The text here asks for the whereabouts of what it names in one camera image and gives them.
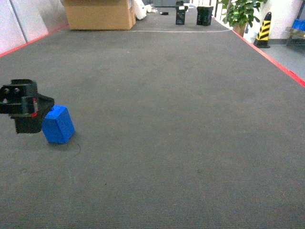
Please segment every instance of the traffic cone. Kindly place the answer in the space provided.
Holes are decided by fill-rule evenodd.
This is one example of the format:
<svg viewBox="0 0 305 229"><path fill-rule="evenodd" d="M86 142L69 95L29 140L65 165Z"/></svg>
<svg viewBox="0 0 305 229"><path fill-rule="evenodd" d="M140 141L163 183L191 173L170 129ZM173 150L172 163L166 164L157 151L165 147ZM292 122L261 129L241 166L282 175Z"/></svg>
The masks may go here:
<svg viewBox="0 0 305 229"><path fill-rule="evenodd" d="M262 49L269 49L270 48L270 46L268 45L268 40L269 40L271 17L272 17L271 12L268 12L267 15L265 16L263 24L262 24L262 26L259 30L259 33L256 36L256 39L254 41L254 45L257 48L262 48Z"/></svg>

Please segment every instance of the red edge strip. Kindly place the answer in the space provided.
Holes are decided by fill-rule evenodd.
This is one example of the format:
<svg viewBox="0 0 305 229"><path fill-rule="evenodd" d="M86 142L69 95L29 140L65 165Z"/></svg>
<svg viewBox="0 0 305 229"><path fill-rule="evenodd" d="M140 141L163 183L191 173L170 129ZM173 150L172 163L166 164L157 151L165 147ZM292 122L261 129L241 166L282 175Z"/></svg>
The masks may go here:
<svg viewBox="0 0 305 229"><path fill-rule="evenodd" d="M237 34L236 32L234 32L237 36L239 36L242 40L244 40L248 45L250 45L252 48L254 48L257 52L259 52L262 56L264 56L268 61L270 61L271 63L273 63L276 67L278 67L280 70L282 70L284 73L286 73L287 75L289 75L291 78L293 78L295 81L297 81L299 84L301 84L303 87L305 87L305 81L300 78L300 76L298 76L297 74L295 74L293 71L285 68L284 66L282 66L278 61L276 61L275 59L273 59L271 56L269 56L268 54L266 54L265 52L263 52L262 50L260 50L259 48L257 48L254 44L249 43L245 38L243 38L241 35Z"/></svg>
<svg viewBox="0 0 305 229"><path fill-rule="evenodd" d="M63 26L60 26L60 27L58 27L58 28L52 30L51 32L49 32L49 33L47 33L47 34L45 34L45 35L43 35L43 36L41 36L41 37L38 37L38 38L36 38L36 39L34 39L34 40L28 42L28 43L25 43L25 44L23 44L23 45L20 45L20 46L18 46L18 47L16 47L16 48L13 48L13 49L11 49L11 50L8 50L8 51L6 51L6 52L4 52L4 53L0 53L0 57L5 56L5 55L7 55L7 54L9 54L9 53L11 53L11 52L13 52L13 51L18 50L18 49L21 49L21 48L23 48L24 46L27 46L28 44L31 44L31 43L33 43L33 42L36 42L36 41L40 40L41 38L44 38L44 37L46 37L46 36L48 36L48 35L51 35L51 34L55 33L55 32L58 31L58 30L65 29L65 28L67 28L68 26L69 26L68 24L67 24L67 25L63 25Z"/></svg>

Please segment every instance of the green plant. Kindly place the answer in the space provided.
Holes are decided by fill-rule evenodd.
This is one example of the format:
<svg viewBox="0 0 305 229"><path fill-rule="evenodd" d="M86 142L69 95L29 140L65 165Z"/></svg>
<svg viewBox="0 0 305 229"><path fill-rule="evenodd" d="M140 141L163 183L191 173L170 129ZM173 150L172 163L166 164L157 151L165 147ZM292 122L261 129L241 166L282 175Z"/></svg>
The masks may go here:
<svg viewBox="0 0 305 229"><path fill-rule="evenodd" d="M220 0L219 2L223 4L223 9L227 9L229 0ZM225 15L223 21L227 21L230 27L236 25L242 27L247 23L252 27L254 20L260 22L254 16L254 10L257 9L259 11L262 2L266 3L267 0L232 0L228 11L223 14Z"/></svg>

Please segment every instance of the white line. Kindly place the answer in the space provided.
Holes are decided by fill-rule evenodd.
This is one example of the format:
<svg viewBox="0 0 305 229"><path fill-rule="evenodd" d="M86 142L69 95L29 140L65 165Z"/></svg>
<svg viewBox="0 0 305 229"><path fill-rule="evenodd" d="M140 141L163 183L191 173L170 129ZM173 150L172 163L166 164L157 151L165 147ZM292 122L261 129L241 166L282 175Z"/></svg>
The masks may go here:
<svg viewBox="0 0 305 229"><path fill-rule="evenodd" d="M128 32L168 32L168 33L213 33L213 32L227 32L230 30L221 31L154 31L154 30L128 30Z"/></svg>

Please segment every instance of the blue object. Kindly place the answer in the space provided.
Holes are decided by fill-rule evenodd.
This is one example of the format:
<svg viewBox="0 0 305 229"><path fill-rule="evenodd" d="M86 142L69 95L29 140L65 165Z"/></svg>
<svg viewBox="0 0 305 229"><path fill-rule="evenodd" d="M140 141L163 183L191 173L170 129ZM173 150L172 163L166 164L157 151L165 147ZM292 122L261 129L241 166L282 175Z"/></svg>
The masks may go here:
<svg viewBox="0 0 305 229"><path fill-rule="evenodd" d="M305 20L295 19L292 28L305 31Z"/></svg>
<svg viewBox="0 0 305 229"><path fill-rule="evenodd" d="M42 131L48 142L65 144L75 129L65 106L55 105L42 122Z"/></svg>

